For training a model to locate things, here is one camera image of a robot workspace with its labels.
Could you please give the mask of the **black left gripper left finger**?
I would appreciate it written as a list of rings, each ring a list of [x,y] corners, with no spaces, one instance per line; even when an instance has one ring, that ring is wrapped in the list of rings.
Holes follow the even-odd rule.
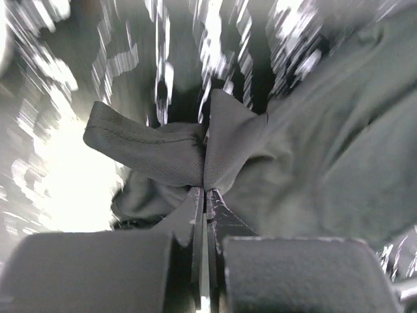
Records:
[[[195,312],[205,193],[149,230],[38,233],[1,274],[2,312]]]

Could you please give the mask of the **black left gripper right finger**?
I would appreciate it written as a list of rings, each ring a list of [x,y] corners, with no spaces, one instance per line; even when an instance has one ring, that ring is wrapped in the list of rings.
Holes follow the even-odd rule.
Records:
[[[212,312],[402,312],[363,241],[257,236],[207,193]]]

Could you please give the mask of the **black t shirt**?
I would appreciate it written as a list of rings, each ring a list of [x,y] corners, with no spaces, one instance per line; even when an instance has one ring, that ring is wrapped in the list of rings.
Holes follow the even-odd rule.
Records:
[[[166,214],[217,190],[259,235],[379,248],[416,224],[416,7],[346,40],[265,113],[210,95],[210,122],[150,128],[96,102],[83,135],[129,167],[117,216]]]

